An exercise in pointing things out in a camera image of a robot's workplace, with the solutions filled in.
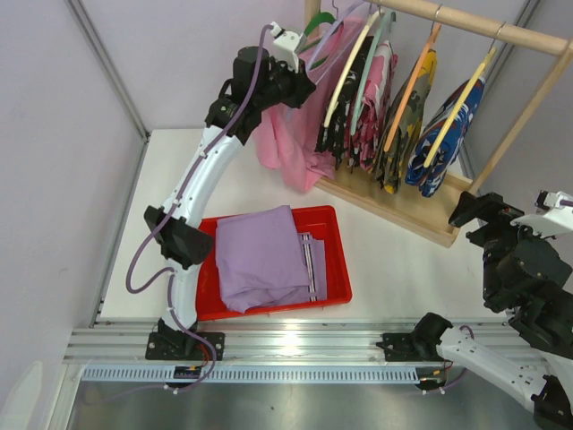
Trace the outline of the purple hanger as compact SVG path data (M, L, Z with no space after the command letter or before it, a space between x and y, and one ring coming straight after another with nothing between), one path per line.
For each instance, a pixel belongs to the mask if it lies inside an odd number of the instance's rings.
M297 48L298 58L304 62L303 69L315 90L302 107L285 107L279 115L295 131L317 128L321 123L348 54L365 25L365 7L345 10L338 17L342 21L322 22L321 32L315 37L304 34L302 45Z

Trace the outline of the black floral garment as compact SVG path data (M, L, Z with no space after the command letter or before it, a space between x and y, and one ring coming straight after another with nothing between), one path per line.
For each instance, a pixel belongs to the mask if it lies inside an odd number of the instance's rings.
M372 45L373 36L366 37L358 50L357 56L352 63L348 75L346 76L341 92L337 98L337 105L329 122L325 128L323 125L319 129L319 135L315 150L319 153L328 152L334 157L335 169L340 167L346 156L347 146L345 143L348 128L348 117L352 103L355 101L366 57Z

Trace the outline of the purple trousers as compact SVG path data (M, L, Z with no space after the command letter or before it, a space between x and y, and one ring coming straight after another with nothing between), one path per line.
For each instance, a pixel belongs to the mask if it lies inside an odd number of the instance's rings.
M220 219L215 259L220 298L231 311L328 298L324 242L299 233L287 205Z

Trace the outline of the cream hanger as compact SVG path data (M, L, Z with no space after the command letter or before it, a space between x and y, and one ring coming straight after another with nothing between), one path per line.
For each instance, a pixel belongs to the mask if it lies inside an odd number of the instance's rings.
M354 60L356 59L358 52L364 42L364 40L366 39L366 37L368 36L371 27L383 16L383 12L381 10L379 10L378 12L373 13L369 18L368 21L365 23L365 25L363 26L361 32L359 33L359 35L355 38L355 42L354 45L352 46L352 49L347 57L346 63L341 71L341 74L339 75L338 78L338 82L337 85L335 87L335 89L332 92L332 96L330 98L329 101L329 105L324 117L324 121L323 121L323 126L324 128L327 128L330 124L331 118L334 114L335 108L338 105L338 97L343 89L343 85L345 83L345 80L350 72L351 66L353 65Z

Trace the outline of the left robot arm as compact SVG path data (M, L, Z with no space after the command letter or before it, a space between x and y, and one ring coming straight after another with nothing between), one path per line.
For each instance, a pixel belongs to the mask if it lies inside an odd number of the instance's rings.
M195 155L175 190L144 212L151 239L160 247L169 275L167 310L149 335L148 360L193 358L205 339L197 334L196 296L202 264L214 239L201 231L203 212L219 179L261 123L263 111L279 104L300 108L315 89L305 62L293 48L244 47L210 105Z

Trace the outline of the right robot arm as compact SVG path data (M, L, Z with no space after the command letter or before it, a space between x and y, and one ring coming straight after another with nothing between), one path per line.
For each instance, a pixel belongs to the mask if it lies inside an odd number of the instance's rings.
M506 204L497 193L463 192L449 217L452 227L473 219L483 225L467 233L483 250L483 304L496 314L512 311L509 326L540 351L551 371L528 370L479 344L445 318L426 314L411 336L423 359L440 357L462 365L504 390L541 429L572 427L572 295L564 286L572 267L552 240L572 230L572 198L539 193L534 214Z

